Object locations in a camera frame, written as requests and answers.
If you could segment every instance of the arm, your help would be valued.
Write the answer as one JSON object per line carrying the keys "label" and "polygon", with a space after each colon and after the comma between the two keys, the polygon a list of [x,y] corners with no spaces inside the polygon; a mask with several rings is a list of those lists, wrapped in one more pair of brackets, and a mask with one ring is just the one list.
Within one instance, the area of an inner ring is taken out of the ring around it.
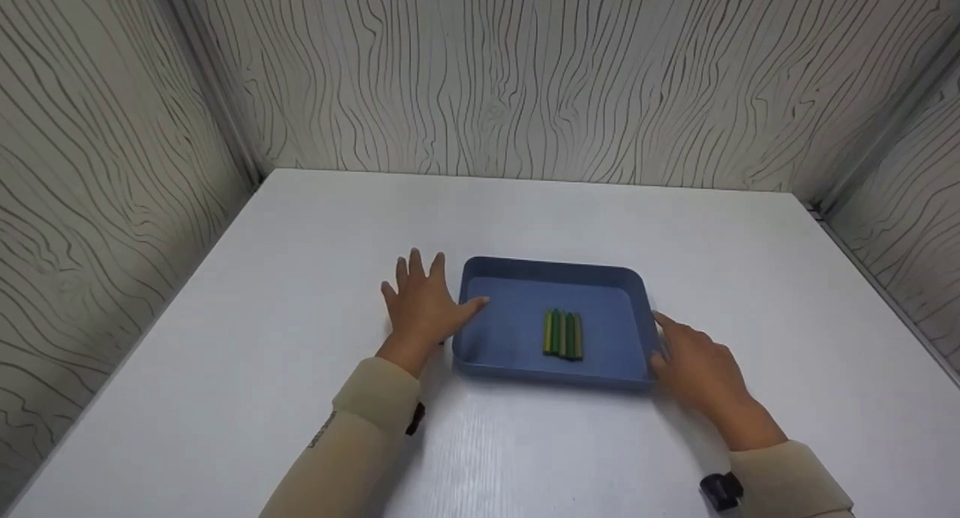
{"label": "arm", "polygon": [[656,313],[669,360],[651,367],[681,404],[702,413],[730,449],[730,470],[743,485],[745,518],[851,518],[854,504],[820,460],[790,442],[747,391],[730,349],[704,333]]}
{"label": "arm", "polygon": [[333,413],[278,485],[260,518],[359,516],[397,454],[417,408],[419,374],[437,344],[467,323],[486,298],[457,305],[443,253],[429,276],[421,254],[397,260],[397,289],[380,286],[393,331],[361,361],[333,399]]}

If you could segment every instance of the white table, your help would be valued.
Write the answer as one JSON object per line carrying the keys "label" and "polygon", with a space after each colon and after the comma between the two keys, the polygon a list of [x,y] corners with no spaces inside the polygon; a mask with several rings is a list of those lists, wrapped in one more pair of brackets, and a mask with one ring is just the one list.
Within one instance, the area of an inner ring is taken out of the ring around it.
{"label": "white table", "polygon": [[[729,344],[860,516],[960,515],[960,392],[789,194],[278,170],[13,518],[254,517],[386,316],[411,245],[624,265]],[[388,516],[706,516],[726,457],[668,400],[464,379],[445,358]]]}

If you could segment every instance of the wood grain wallpaper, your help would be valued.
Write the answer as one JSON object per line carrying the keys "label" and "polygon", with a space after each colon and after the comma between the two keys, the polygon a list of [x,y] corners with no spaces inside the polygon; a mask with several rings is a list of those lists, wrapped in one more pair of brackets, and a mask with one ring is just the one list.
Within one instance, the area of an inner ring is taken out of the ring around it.
{"label": "wood grain wallpaper", "polygon": [[247,179],[153,0],[0,0],[0,512]]}
{"label": "wood grain wallpaper", "polygon": [[960,370],[960,73],[829,223]]}
{"label": "wood grain wallpaper", "polygon": [[196,0],[269,166],[830,183],[957,0]]}

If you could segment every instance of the beige sleeve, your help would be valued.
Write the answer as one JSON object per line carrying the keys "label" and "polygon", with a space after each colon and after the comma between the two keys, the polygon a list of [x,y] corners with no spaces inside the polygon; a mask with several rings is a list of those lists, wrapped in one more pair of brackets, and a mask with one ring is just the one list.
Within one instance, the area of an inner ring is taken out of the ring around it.
{"label": "beige sleeve", "polygon": [[851,518],[854,502],[803,443],[730,453],[743,518]]}
{"label": "beige sleeve", "polygon": [[401,368],[382,358],[361,361],[260,518],[360,515],[404,440],[418,395],[419,381]]}

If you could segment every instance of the blue tray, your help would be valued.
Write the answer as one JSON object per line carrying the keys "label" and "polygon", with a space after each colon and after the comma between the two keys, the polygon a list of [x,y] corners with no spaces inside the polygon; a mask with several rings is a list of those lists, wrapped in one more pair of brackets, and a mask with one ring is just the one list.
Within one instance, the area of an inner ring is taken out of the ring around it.
{"label": "blue tray", "polygon": [[[476,375],[606,388],[648,388],[647,358],[661,348],[644,280],[627,268],[470,258],[460,302],[490,303],[453,337],[453,362]],[[543,355],[543,316],[576,312],[583,360]]]}

